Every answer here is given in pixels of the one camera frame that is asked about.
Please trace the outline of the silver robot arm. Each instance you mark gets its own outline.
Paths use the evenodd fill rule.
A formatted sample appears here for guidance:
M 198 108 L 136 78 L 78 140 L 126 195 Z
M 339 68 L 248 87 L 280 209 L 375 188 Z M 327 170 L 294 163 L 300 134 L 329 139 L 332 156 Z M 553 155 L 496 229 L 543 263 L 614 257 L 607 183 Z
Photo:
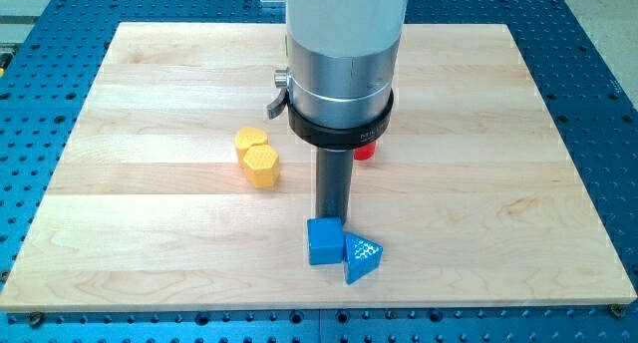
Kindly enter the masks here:
M 375 141 L 393 108 L 392 82 L 408 0 L 285 0 L 287 67 L 270 118 L 327 150 Z

